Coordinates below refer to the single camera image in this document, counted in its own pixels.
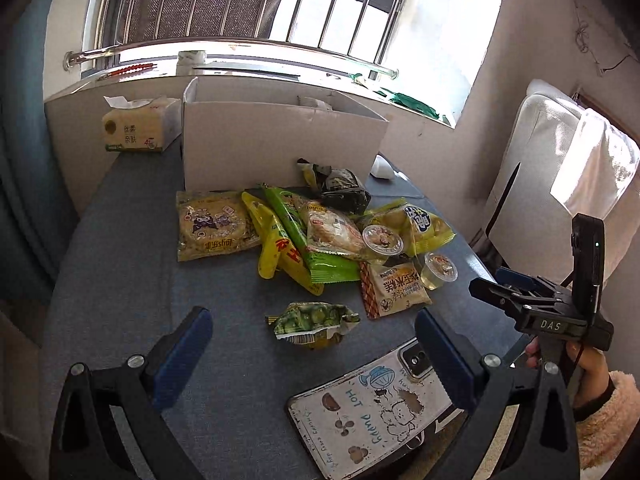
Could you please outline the person's right hand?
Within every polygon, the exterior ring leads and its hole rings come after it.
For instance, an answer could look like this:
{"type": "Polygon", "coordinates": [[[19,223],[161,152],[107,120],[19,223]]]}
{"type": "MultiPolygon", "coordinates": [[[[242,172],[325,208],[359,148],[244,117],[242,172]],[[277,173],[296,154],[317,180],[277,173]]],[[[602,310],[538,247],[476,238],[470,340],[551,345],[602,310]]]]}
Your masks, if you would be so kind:
{"type": "Polygon", "coordinates": [[[573,402],[574,408],[582,408],[608,390],[608,363],[600,350],[574,341],[567,341],[565,349],[570,359],[582,370],[573,402]]]}

